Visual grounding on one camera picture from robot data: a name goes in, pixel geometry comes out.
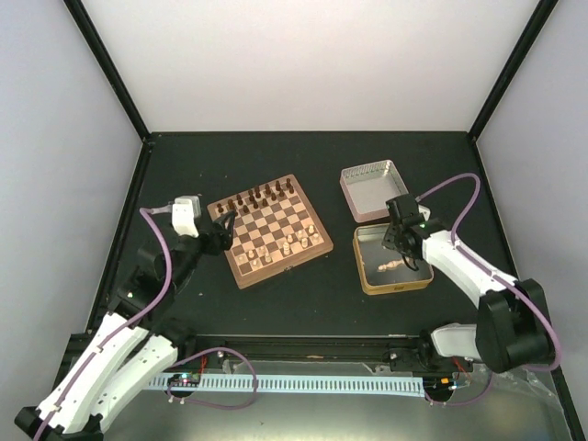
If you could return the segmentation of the light king piece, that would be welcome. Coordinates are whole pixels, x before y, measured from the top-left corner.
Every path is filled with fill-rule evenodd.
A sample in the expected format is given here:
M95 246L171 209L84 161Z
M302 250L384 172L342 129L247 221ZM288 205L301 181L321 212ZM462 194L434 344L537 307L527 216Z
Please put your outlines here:
M386 264L381 264L378 266L378 271L379 272L385 272L385 271L390 271L393 270L399 266L403 266L404 262L402 260L392 260L389 261Z

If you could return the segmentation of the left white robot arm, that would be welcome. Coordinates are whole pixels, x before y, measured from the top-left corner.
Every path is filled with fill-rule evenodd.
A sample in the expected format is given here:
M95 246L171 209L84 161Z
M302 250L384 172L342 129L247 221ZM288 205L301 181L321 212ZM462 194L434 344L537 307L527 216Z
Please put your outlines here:
M155 209L141 209L160 251L142 254L60 384L40 404L18 412L15 424L29 439L101 440L153 377L200 358L195 332L167 312L201 257L231 248L235 213L199 230L193 212L182 219L179 207L166 211L175 221L175 246L168 246L153 221Z

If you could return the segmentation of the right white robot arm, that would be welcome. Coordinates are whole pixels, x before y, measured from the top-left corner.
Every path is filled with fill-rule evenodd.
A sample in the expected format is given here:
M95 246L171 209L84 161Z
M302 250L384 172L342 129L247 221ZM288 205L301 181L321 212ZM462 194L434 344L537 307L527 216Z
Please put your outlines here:
M491 266L438 219L427 219L410 194L386 202L390 224L382 246L403 260L441 271L477 309L473 324L434 329L417 348L420 364L438 370L452 356L470 358L495 373L556 360L543 288Z

